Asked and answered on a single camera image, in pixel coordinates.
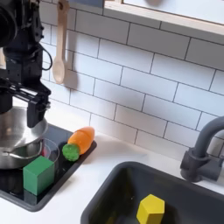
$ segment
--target faucet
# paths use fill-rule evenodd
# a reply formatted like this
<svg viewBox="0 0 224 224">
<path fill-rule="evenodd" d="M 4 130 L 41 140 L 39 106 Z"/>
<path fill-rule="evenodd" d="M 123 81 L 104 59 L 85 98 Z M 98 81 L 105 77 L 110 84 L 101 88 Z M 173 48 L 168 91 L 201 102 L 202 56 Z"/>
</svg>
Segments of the faucet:
<svg viewBox="0 0 224 224">
<path fill-rule="evenodd" d="M 217 181 L 221 174 L 223 158 L 210 157 L 207 149 L 214 135 L 224 130 L 224 116 L 209 122 L 200 132 L 194 148 L 185 152 L 181 163 L 181 176 L 190 182 L 199 182 L 202 177 Z"/>
</svg>

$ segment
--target wooden spoon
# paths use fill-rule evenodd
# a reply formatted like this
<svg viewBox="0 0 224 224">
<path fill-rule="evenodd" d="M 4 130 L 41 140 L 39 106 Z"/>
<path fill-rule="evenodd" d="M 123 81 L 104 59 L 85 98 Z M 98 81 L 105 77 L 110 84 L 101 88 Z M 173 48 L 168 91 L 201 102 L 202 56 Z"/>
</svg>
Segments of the wooden spoon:
<svg viewBox="0 0 224 224">
<path fill-rule="evenodd" d="M 53 77 L 58 84 L 63 83 L 66 75 L 66 43 L 67 43 L 67 0 L 58 2 L 58 40 L 56 57 L 52 63 Z"/>
<path fill-rule="evenodd" d="M 3 48 L 0 49 L 0 65 L 5 67 L 5 60 L 4 60 L 4 51 L 3 51 Z"/>
</svg>

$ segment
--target white countertop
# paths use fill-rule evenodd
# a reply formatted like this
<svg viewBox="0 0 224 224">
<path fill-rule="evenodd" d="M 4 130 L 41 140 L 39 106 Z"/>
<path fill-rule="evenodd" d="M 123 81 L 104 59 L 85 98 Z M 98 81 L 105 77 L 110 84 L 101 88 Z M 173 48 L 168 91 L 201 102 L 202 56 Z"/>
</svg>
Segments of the white countertop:
<svg viewBox="0 0 224 224">
<path fill-rule="evenodd" d="M 60 121 L 56 124 L 61 128 L 70 129 Z M 177 160 L 101 133 L 96 133 L 95 141 L 98 144 L 97 148 L 41 211 L 31 213 L 5 199 L 0 199 L 0 222 L 3 224 L 79 224 L 83 210 L 105 178 L 116 165 L 125 161 L 137 161 L 181 178 L 180 162 Z M 216 183 L 203 180 L 199 185 L 224 194 L 223 177 L 224 174 Z"/>
</svg>

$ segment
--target green cube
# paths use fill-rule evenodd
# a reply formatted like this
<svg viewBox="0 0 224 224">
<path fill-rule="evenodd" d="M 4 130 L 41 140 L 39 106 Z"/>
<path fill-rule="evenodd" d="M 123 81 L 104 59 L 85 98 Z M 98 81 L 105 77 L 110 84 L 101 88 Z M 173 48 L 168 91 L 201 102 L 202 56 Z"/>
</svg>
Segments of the green cube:
<svg viewBox="0 0 224 224">
<path fill-rule="evenodd" d="M 24 167 L 24 189 L 35 195 L 42 193 L 54 181 L 54 162 L 38 157 Z"/>
</svg>

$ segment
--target stainless steel pot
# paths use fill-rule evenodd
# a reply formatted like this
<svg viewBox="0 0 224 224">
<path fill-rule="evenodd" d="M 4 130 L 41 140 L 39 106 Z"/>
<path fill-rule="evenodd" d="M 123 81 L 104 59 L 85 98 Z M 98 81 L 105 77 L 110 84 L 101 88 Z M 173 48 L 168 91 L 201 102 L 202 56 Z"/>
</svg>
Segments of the stainless steel pot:
<svg viewBox="0 0 224 224">
<path fill-rule="evenodd" d="M 0 115 L 0 169 L 26 166 L 41 154 L 46 119 L 30 129 L 26 111 L 26 108 L 14 107 Z"/>
</svg>

